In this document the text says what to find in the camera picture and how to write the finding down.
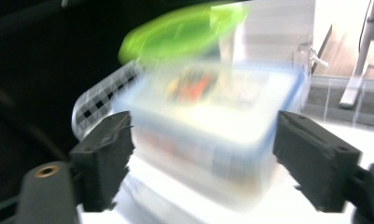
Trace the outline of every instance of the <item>clear plastic box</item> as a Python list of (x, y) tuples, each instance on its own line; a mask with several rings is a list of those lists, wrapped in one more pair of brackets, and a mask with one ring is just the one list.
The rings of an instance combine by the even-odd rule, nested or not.
[(289, 64), (184, 63), (145, 72), (116, 94), (135, 155), (225, 204), (265, 190), (278, 110), (298, 112), (305, 71)]

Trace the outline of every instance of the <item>green lid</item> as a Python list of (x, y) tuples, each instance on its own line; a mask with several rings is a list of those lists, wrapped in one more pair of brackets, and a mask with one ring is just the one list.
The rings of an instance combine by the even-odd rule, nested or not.
[(240, 4), (219, 4), (224, 2), (184, 7), (137, 27), (123, 40), (119, 61), (163, 63), (205, 51), (248, 14)]

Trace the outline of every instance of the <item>metal stand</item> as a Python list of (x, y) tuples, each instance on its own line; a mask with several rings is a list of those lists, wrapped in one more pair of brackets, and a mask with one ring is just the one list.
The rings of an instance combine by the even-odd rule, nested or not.
[(370, 41), (372, 40), (374, 40), (374, 0), (370, 15), (367, 18), (366, 30), (362, 39), (357, 65), (353, 70), (352, 77), (350, 78), (339, 103), (339, 105), (343, 108), (350, 109), (354, 106), (359, 89), (364, 79), (364, 74), (367, 71), (367, 52), (369, 51)]

